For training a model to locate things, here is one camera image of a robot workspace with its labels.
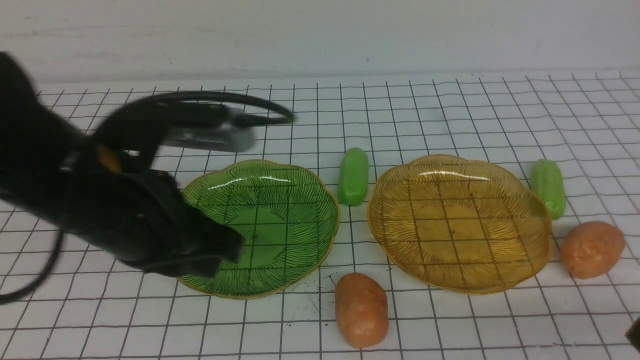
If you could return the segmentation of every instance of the white wall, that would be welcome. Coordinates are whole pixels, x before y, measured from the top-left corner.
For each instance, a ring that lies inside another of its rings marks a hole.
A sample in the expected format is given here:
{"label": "white wall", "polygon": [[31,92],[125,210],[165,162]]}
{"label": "white wall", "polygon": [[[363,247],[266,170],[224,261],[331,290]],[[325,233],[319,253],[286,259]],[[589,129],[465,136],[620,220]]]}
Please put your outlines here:
{"label": "white wall", "polygon": [[0,0],[39,81],[640,66],[639,0]]}

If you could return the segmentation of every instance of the glass plate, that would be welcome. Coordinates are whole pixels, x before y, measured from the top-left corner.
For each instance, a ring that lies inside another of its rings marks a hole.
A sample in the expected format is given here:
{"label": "glass plate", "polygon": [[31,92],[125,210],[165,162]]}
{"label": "glass plate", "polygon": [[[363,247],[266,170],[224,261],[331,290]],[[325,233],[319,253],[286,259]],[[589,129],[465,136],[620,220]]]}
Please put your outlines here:
{"label": "glass plate", "polygon": [[530,189],[500,166],[451,155],[386,171],[367,220],[399,268],[462,293],[512,288],[552,253],[551,216]]}
{"label": "glass plate", "polygon": [[311,274],[333,247],[340,208],[320,178],[296,165],[240,161],[195,179],[188,203],[245,237],[238,264],[215,278],[185,276],[194,290],[250,299],[283,290]]}

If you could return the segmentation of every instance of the green plate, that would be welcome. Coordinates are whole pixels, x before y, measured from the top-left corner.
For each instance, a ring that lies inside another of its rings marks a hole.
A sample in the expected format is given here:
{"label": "green plate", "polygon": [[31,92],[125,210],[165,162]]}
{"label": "green plate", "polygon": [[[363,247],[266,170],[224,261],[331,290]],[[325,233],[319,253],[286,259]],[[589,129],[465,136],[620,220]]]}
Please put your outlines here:
{"label": "green plate", "polygon": [[213,279],[179,279],[219,297],[261,297],[302,280],[329,254],[340,224],[333,195],[314,173],[296,165],[240,161],[195,179],[184,197],[244,235],[238,264],[224,262]]}

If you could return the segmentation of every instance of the green toy cucumber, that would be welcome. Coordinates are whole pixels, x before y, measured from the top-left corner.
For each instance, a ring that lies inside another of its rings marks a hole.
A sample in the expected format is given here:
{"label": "green toy cucumber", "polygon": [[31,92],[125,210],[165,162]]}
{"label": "green toy cucumber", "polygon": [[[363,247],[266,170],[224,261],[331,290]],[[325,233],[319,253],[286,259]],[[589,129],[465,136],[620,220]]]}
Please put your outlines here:
{"label": "green toy cucumber", "polygon": [[540,159],[533,164],[531,190],[547,205],[554,220],[564,215],[566,194],[562,172],[555,161]]}
{"label": "green toy cucumber", "polygon": [[369,158],[359,147],[344,153],[340,164],[338,201],[348,206],[358,206],[367,196],[369,186]]}

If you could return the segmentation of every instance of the yellow plate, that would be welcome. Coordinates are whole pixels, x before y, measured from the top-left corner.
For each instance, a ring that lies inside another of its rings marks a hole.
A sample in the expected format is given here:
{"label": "yellow plate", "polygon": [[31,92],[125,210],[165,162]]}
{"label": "yellow plate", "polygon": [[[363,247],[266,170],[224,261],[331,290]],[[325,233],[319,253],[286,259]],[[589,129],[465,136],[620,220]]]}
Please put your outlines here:
{"label": "yellow plate", "polygon": [[429,155],[386,171],[367,221],[399,268],[462,293],[512,288],[552,252],[544,203],[504,168],[457,156]]}

